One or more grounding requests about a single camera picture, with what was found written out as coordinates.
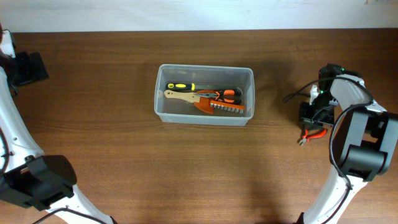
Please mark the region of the small red cutting pliers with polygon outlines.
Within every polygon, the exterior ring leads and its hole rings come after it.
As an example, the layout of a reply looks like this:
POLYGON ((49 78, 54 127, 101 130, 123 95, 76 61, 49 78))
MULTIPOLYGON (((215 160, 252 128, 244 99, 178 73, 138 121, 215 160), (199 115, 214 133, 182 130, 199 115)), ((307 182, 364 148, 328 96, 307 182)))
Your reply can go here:
POLYGON ((326 129, 322 129, 316 133, 310 134, 309 131, 307 129, 304 130, 304 133, 301 135, 300 140, 298 141, 298 144, 300 146, 303 146, 304 144, 306 144, 307 142, 309 142, 312 139, 318 139, 318 138, 322 138, 323 136, 325 136, 327 133, 326 129))

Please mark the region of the orange socket rail with sockets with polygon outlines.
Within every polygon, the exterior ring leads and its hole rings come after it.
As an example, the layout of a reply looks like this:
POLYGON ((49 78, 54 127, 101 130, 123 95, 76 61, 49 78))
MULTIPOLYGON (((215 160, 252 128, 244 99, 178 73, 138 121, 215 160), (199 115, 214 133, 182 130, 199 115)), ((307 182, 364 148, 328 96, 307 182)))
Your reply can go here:
POLYGON ((231 103, 225 103, 222 101, 216 101, 216 100, 211 100, 210 101, 210 106, 212 108, 218 109, 218 110, 225 110, 225 111, 230 111, 234 113, 239 113, 243 114, 245 107, 241 105, 235 105, 231 103))

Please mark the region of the needle-nose pliers orange-black handles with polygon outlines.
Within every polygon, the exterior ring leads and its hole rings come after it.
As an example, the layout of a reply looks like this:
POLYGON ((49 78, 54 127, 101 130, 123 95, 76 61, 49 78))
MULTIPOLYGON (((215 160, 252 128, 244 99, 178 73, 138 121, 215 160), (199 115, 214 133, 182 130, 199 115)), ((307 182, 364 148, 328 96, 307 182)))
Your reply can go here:
POLYGON ((200 90, 195 92, 196 95, 212 98, 215 101, 220 101, 223 103, 231 103, 235 105, 240 105, 242 100, 240 99, 242 93, 237 90, 200 90))

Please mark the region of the orange scraper wooden handle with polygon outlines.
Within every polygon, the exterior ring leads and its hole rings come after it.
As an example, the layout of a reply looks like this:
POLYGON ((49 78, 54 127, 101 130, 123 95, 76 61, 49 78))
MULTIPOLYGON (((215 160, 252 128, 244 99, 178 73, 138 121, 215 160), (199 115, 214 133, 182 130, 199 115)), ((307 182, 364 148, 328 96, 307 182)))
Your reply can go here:
POLYGON ((213 114, 214 109, 210 106, 210 99, 203 96, 198 96, 195 93, 182 93, 172 90, 165 90, 164 96, 166 98, 178 99, 192 103, 197 109, 202 112, 213 114))

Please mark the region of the metal file yellow-black handle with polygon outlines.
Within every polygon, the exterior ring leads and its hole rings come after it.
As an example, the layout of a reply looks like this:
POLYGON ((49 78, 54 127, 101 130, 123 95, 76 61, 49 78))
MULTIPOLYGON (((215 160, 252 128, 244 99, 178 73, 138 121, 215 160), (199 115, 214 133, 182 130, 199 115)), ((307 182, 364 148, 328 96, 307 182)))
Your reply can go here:
POLYGON ((237 86, 232 85, 207 85, 207 84, 195 84, 195 83, 168 83, 165 88, 172 91, 199 91, 199 90, 231 90, 236 95, 242 95, 242 90, 237 86))

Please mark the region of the clear plastic container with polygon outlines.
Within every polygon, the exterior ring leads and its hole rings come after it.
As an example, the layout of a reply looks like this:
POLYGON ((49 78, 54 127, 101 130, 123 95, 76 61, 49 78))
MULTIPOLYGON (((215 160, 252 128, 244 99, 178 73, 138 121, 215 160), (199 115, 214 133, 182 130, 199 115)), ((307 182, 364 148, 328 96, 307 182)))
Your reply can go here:
POLYGON ((254 116, 254 104, 254 73, 250 68, 176 64, 163 64, 159 68, 154 111, 163 122, 245 126, 254 116), (234 113, 215 109, 213 114, 205 113, 187 101, 166 98, 164 91, 169 83, 237 88, 242 91, 241 99, 245 110, 234 113))

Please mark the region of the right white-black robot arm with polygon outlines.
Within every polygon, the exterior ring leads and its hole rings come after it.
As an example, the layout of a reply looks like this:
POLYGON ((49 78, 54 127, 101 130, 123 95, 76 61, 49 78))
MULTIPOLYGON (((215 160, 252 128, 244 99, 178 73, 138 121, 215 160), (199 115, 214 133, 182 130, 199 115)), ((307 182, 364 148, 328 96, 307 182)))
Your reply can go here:
POLYGON ((359 73, 340 65, 327 64, 308 85, 309 101, 299 109, 303 128, 298 143, 330 133, 331 169, 297 223, 337 223, 353 197, 388 171, 397 144, 397 115, 376 102, 359 73))

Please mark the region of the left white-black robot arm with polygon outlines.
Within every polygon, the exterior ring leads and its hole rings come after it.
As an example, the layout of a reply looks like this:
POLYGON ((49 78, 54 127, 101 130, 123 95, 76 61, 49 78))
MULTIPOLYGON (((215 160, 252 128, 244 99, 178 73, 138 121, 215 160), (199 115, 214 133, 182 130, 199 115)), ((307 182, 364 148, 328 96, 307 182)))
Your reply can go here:
POLYGON ((14 102, 17 86, 47 76, 39 54, 32 54, 33 73, 18 67, 12 34, 1 30, 1 200, 34 207, 66 223, 115 223, 97 209, 77 186, 65 156, 46 155, 28 132, 14 102))

